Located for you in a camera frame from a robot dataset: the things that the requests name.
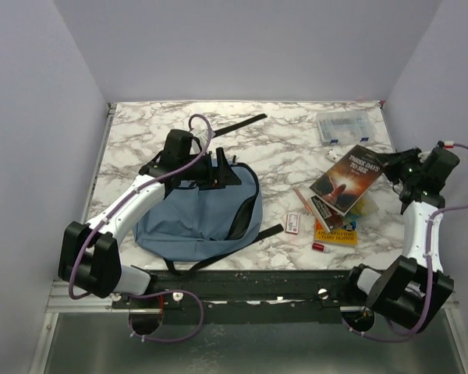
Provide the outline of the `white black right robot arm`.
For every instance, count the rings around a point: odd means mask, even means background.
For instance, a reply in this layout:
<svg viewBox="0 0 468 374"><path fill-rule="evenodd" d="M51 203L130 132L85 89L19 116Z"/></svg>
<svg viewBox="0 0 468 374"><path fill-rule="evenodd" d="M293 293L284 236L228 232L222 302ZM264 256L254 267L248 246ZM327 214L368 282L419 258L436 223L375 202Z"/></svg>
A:
<svg viewBox="0 0 468 374"><path fill-rule="evenodd" d="M441 190L459 158L444 143L427 156L413 148L375 157L386 178L402 185L402 254L386 270L354 267L343 295L348 303L362 304L415 334L426 328L454 288L453 279L443 273L438 240L445 212Z"/></svg>

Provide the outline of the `dark red paperback book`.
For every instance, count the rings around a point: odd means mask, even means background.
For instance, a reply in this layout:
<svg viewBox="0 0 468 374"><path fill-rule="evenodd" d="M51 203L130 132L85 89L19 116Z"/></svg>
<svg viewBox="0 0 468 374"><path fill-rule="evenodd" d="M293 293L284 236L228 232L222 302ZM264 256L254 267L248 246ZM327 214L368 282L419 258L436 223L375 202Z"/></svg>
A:
<svg viewBox="0 0 468 374"><path fill-rule="evenodd" d="M310 186L330 208L347 214L383 173L378 155L355 145Z"/></svg>

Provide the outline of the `blue fabric backpack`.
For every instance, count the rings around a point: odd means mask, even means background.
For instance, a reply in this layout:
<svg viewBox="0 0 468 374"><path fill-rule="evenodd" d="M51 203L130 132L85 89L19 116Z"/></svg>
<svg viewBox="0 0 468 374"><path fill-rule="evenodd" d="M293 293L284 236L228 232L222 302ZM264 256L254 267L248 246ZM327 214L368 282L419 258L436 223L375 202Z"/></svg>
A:
<svg viewBox="0 0 468 374"><path fill-rule="evenodd" d="M178 262L192 263L190 271L198 271L284 230L280 224L261 229L257 174L247 164L227 161L241 185L199 190L193 165L165 180L165 198L133 226L135 243L161 257L176 276Z"/></svg>

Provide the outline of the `yellow cover paperback book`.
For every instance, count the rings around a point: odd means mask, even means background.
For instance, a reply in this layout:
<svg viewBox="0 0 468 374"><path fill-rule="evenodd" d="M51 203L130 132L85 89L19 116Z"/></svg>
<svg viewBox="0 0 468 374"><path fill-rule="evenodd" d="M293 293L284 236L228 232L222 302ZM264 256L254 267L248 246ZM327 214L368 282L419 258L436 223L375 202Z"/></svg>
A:
<svg viewBox="0 0 468 374"><path fill-rule="evenodd" d="M343 228L348 224L356 222L362 217L369 216L378 210L378 205L368 195L363 196L350 209L350 211L341 215L336 210L332 209L323 203L317 196L311 196L307 199L310 210L321 224L326 233Z"/></svg>

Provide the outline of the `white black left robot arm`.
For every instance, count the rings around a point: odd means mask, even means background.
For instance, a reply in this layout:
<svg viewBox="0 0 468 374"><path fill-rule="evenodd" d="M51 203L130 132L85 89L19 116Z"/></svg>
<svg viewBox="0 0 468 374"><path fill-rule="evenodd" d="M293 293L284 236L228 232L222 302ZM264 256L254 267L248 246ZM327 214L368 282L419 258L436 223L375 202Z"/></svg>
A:
<svg viewBox="0 0 468 374"><path fill-rule="evenodd" d="M223 149L208 150L217 135L211 129L171 130L163 149L140 168L115 202L85 224L74 221L68 225L58 275L68 282L71 298L105 298L117 293L130 295L141 308L156 302L158 290L151 284L151 274L122 265L119 245L137 222L182 182L206 190L240 185Z"/></svg>

